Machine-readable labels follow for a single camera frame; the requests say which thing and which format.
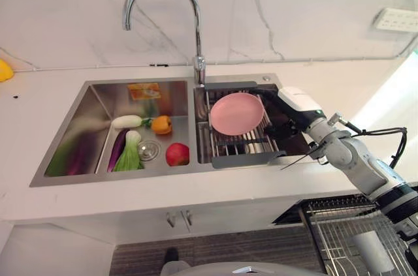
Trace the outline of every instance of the cabinet handle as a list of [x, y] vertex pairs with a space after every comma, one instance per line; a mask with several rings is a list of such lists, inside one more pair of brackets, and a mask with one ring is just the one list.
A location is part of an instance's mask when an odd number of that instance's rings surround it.
[[189, 223], [189, 226], [193, 225], [193, 223], [191, 221], [191, 212], [189, 210], [186, 210], [185, 218], [187, 219], [187, 222]]
[[167, 212], [166, 214], [166, 218], [167, 218], [167, 222], [170, 224], [171, 228], [174, 228], [174, 226], [176, 226], [176, 216], [170, 215], [170, 212]]

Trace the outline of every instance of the cabinet door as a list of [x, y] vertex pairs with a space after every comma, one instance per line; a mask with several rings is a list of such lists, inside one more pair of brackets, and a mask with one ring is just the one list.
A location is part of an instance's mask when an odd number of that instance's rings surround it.
[[193, 235], [223, 234], [272, 228], [296, 198], [251, 200], [239, 204], [187, 207], [183, 216]]
[[52, 223], [115, 245], [181, 238], [189, 235], [180, 210], [156, 209], [86, 215], [56, 219]]

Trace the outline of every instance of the pink plate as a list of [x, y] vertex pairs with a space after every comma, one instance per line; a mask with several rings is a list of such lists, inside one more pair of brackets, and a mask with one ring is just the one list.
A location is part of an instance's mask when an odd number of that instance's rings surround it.
[[237, 136], [253, 130], [263, 116], [264, 106], [260, 99], [243, 92], [225, 95], [210, 111], [212, 126], [228, 136]]

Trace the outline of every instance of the orange bell pepper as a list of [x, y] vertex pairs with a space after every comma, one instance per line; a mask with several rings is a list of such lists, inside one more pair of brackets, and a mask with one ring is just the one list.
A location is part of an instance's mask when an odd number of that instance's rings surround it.
[[167, 115], [156, 117], [152, 120], [151, 129], [156, 134], [169, 134], [172, 130], [171, 119]]

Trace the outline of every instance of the faucet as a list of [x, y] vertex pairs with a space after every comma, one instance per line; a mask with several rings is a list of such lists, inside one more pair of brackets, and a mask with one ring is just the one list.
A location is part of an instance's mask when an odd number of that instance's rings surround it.
[[[135, 0], [126, 0], [123, 6], [123, 29], [131, 30], [131, 10]], [[206, 61], [202, 55], [201, 46], [201, 10], [197, 4], [197, 0], [190, 0], [195, 13], [195, 34], [196, 34], [196, 56], [193, 58], [193, 66], [195, 70], [195, 83], [204, 87], [204, 78], [206, 70]]]

